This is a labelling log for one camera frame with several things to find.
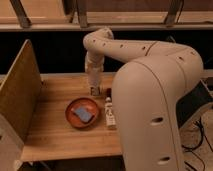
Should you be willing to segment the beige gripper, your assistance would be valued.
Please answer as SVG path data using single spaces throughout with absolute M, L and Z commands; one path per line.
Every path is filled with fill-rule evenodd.
M 88 51 L 85 56 L 85 72 L 92 71 L 101 73 L 104 69 L 104 56 Z

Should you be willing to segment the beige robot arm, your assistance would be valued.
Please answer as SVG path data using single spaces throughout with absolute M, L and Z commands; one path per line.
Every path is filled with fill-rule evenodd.
M 190 46 L 116 40 L 108 28 L 87 34 L 85 70 L 100 94 L 104 58 L 121 61 L 112 103 L 126 171 L 185 171 L 176 104 L 199 83 L 203 62 Z

